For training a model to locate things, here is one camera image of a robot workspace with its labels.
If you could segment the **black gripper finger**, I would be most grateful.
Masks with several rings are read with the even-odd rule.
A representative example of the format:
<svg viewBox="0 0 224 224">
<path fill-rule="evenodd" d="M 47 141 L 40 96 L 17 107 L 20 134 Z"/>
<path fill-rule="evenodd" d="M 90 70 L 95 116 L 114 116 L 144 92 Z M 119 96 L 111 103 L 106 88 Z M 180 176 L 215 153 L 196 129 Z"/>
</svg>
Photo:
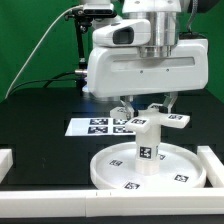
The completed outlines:
<svg viewBox="0 0 224 224">
<path fill-rule="evenodd" d="M 128 120 L 130 120 L 134 116 L 134 109 L 131 105 L 131 102 L 133 101 L 132 96 L 122 96 L 120 98 L 122 105 L 125 108 L 126 117 Z"/>
<path fill-rule="evenodd" d="M 172 111 L 172 107 L 174 106 L 177 98 L 178 98 L 177 92 L 166 93 L 165 100 L 162 104 L 162 111 L 165 113 L 170 113 Z"/>
</svg>

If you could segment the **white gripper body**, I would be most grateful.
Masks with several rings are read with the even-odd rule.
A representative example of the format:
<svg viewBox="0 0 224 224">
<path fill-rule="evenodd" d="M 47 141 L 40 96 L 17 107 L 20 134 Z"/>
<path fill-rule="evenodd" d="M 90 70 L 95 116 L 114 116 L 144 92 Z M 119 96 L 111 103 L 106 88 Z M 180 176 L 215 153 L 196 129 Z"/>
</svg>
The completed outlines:
<svg viewBox="0 0 224 224">
<path fill-rule="evenodd" d="M 202 89 L 208 82 L 208 40 L 179 40 L 169 57 L 142 58 L 137 47 L 95 48 L 87 85 L 95 97 Z"/>
</svg>

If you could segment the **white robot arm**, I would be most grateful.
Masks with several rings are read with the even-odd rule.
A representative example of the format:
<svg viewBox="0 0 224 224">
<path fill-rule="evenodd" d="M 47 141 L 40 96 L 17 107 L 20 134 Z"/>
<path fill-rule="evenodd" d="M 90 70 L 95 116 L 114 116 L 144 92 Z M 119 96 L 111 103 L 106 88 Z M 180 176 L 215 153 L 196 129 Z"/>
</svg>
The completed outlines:
<svg viewBox="0 0 224 224">
<path fill-rule="evenodd" d="M 221 0 L 124 0 L 122 18 L 98 22 L 87 67 L 88 90 L 98 98 L 121 99 L 114 118 L 136 115 L 135 95 L 168 93 L 170 108 L 179 91 L 208 82 L 208 40 L 179 32 L 179 15 L 206 13 Z"/>
</svg>

